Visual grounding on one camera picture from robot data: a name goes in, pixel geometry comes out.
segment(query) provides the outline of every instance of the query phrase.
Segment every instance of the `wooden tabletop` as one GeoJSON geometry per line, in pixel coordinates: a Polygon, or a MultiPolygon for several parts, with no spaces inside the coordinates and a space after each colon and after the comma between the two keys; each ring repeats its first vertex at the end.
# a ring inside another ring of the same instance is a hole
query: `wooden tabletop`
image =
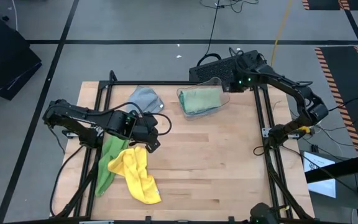
{"type": "MultiPolygon", "coordinates": [[[[252,153],[253,148],[262,145],[252,92],[230,94],[230,102],[223,110],[187,121],[176,94],[184,86],[150,87],[161,97],[165,104],[162,113],[173,124],[168,135],[158,137],[161,146],[147,154],[147,170],[155,178],[162,202],[146,205],[137,201],[131,197],[125,179],[117,175],[104,195],[94,198],[92,219],[144,220],[150,215],[152,220],[225,221],[228,216],[243,220],[249,218],[250,209],[257,203],[272,204],[264,157],[252,153]]],[[[97,88],[98,82],[83,82],[77,105],[93,108],[97,88]]],[[[126,102],[135,88],[113,86],[110,107],[126,102]]],[[[269,95],[272,106],[279,102],[273,111],[275,123],[291,120],[286,95],[272,87],[269,95]]],[[[157,129],[167,130],[168,122],[156,118],[157,129]]],[[[298,151],[296,141],[287,141],[285,145],[298,151]]],[[[69,139],[64,160],[78,147],[77,139],[69,139]]],[[[290,192],[314,216],[301,158],[293,152],[283,149],[281,152],[290,192]]],[[[55,213],[63,209],[77,190],[84,156],[83,149],[62,171],[53,200],[55,213]]],[[[282,204],[281,193],[277,191],[282,204]]],[[[87,199],[88,192],[83,197],[81,214],[85,214],[87,199]]]]}

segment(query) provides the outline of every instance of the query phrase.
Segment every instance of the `gray floor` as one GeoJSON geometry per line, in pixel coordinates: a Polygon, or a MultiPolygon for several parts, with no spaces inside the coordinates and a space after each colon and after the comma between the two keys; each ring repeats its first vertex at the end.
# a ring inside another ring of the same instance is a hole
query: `gray floor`
{"type": "MultiPolygon", "coordinates": [[[[28,40],[58,40],[73,0],[16,0],[19,32],[28,40]]],[[[204,0],[205,4],[214,1],[204,0]]],[[[0,14],[7,14],[14,27],[10,1],[0,0],[0,14]]],[[[214,39],[273,40],[278,32],[286,1],[261,0],[245,4],[243,12],[229,8],[218,12],[214,39]]],[[[358,25],[358,11],[352,11],[358,25]]],[[[80,0],[68,39],[208,39],[214,10],[197,0],[80,0]]],[[[357,40],[344,11],[306,11],[294,1],[282,34],[283,40],[357,40]]],[[[270,61],[272,45],[212,45],[210,52],[229,56],[228,47],[257,49],[270,61]]],[[[327,104],[336,104],[316,58],[314,45],[279,45],[275,69],[293,80],[314,81],[312,88],[327,104]]],[[[43,66],[12,100],[0,98],[0,204],[29,128],[35,106],[56,45],[32,45],[43,66]]],[[[204,55],[207,45],[65,45],[45,103],[64,98],[77,101],[82,81],[105,80],[113,69],[119,80],[187,80],[188,69],[204,55]]],[[[295,102],[289,99],[293,111],[295,102]]],[[[321,123],[325,128],[343,126],[337,111],[321,123]]],[[[351,144],[345,129],[331,136],[351,144]]],[[[310,139],[323,149],[344,157],[355,157],[352,147],[338,147],[322,132],[310,139]]],[[[310,145],[299,141],[302,149],[310,145]]],[[[46,126],[39,121],[5,222],[47,218],[53,181],[62,164],[62,152],[46,126]]],[[[313,197],[318,218],[350,223],[352,210],[329,206],[313,197]]],[[[357,222],[354,214],[353,223],[357,222]]]]}

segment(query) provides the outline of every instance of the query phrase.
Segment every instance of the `yellow towel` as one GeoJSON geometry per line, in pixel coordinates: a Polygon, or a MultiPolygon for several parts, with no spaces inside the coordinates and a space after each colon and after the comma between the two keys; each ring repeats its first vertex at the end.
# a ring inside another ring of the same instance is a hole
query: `yellow towel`
{"type": "Polygon", "coordinates": [[[108,164],[108,170],[125,177],[131,195],[146,204],[161,202],[153,176],[147,175],[147,151],[137,146],[125,149],[108,164]]]}

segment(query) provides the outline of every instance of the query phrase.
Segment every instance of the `gray towel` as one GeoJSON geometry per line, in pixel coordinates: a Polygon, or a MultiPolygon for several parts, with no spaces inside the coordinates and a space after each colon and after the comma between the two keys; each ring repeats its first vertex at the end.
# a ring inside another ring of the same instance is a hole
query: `gray towel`
{"type": "MultiPolygon", "coordinates": [[[[135,92],[129,97],[128,102],[136,103],[143,113],[158,113],[164,105],[153,89],[144,86],[137,86],[135,92]]],[[[127,112],[138,109],[134,105],[127,105],[127,112]]]]}

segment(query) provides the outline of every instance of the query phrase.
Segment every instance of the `green cloth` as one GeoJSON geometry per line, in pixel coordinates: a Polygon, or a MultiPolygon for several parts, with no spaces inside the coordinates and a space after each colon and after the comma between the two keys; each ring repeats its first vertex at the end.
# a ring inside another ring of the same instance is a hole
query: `green cloth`
{"type": "Polygon", "coordinates": [[[109,162],[115,159],[122,150],[127,149],[128,144],[128,140],[122,140],[115,136],[111,136],[103,144],[102,158],[99,160],[98,181],[94,191],[97,197],[104,194],[116,176],[115,173],[108,171],[107,166],[109,162]]]}
{"type": "Polygon", "coordinates": [[[182,90],[179,101],[186,114],[199,114],[222,106],[219,88],[182,90]]]}

